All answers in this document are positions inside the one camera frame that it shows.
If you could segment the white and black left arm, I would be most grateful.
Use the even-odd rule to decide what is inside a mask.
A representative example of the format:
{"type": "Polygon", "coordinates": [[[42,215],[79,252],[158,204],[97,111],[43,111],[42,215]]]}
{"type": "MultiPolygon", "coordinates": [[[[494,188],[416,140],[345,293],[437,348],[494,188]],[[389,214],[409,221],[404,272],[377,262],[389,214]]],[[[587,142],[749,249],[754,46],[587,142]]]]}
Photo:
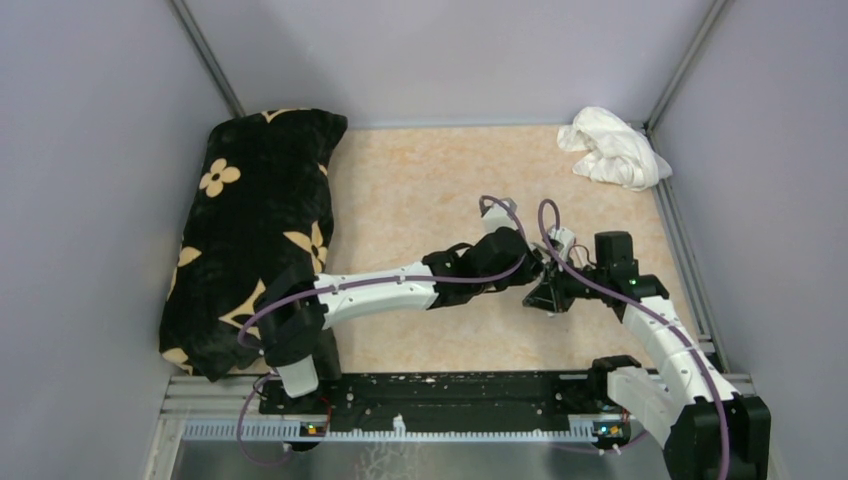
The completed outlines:
{"type": "Polygon", "coordinates": [[[336,360],[322,360],[336,325],[391,311],[454,307],[473,298],[535,281],[542,259],[521,232],[498,227],[477,243],[458,243],[409,265],[366,274],[310,273],[288,267],[255,302],[251,325],[257,348],[283,387],[283,401],[297,413],[319,404],[321,369],[340,375],[336,360]]]}

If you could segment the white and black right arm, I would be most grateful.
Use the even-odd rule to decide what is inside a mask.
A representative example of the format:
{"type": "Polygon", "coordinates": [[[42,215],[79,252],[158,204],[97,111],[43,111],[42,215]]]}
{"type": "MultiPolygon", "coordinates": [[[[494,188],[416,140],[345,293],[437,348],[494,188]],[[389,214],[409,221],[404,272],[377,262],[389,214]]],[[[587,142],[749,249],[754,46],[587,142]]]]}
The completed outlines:
{"type": "Polygon", "coordinates": [[[583,268],[568,258],[573,232],[552,228],[543,241],[548,260],[525,304],[560,313],[577,299],[602,301],[639,340],[657,371],[651,376],[631,360],[601,358],[586,385],[589,404],[600,412],[621,406],[634,415],[661,445],[672,479],[767,478],[767,405],[758,396],[743,395],[710,362],[662,282],[641,274],[632,236],[596,234],[595,260],[583,268]]]}

